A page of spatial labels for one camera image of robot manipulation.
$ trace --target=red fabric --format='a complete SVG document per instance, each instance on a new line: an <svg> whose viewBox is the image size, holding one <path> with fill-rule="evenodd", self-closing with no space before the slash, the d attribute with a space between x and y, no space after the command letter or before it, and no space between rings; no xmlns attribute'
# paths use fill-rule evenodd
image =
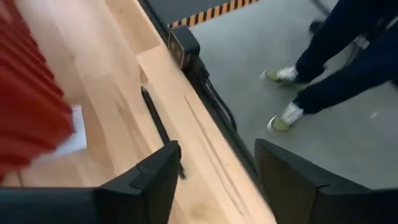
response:
<svg viewBox="0 0 398 224"><path fill-rule="evenodd" d="M0 0L0 180L55 150L72 111L12 0Z"/></svg>

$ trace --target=hazard stripe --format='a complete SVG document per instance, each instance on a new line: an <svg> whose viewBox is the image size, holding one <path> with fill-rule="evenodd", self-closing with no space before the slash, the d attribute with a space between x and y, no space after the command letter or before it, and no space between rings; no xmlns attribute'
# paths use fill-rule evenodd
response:
<svg viewBox="0 0 398 224"><path fill-rule="evenodd" d="M248 6L252 3L258 2L259 0L232 0L230 2L226 2L222 5L213 7L211 9L207 9L206 11L199 12L198 14L194 14L192 16L188 16L179 21L174 21L167 26L170 29L179 27L179 26L194 26L201 22L205 22L212 18L216 18L228 12L231 12L236 9L240 9L244 6Z"/></svg>

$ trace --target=gray floor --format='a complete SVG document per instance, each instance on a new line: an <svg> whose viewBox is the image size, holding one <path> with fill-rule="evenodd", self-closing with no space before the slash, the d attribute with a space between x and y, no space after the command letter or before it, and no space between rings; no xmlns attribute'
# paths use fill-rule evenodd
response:
<svg viewBox="0 0 398 224"><path fill-rule="evenodd" d="M330 6L336 0L329 0ZM293 65L310 42L308 26L322 18L309 0L265 0L192 28L201 58L231 108L249 149L254 139L276 143L372 189L398 187L398 91L390 84L308 116L287 134L266 132L268 120L296 91L261 82L265 69ZM328 62L339 69L349 50Z"/></svg>

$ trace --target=person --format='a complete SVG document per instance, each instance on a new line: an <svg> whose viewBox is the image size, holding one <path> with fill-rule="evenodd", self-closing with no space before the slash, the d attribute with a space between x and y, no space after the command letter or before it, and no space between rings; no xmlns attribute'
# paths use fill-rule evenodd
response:
<svg viewBox="0 0 398 224"><path fill-rule="evenodd" d="M396 0L339 0L294 66L262 74L273 82L302 89L283 113L268 122L267 129L289 131L302 116L316 114L389 80L398 80L396 22L347 67L309 85L324 72L324 64L357 36L376 26L383 17L396 15Z"/></svg>

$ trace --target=wooden desk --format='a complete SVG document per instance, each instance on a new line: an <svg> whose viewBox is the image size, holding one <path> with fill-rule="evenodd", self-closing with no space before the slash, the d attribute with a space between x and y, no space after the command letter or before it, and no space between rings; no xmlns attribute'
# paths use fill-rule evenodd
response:
<svg viewBox="0 0 398 224"><path fill-rule="evenodd" d="M145 85L187 174L170 223L275 223L137 1L17 3L65 98L82 105L88 149L11 174L6 185L96 186L158 150Z"/></svg>

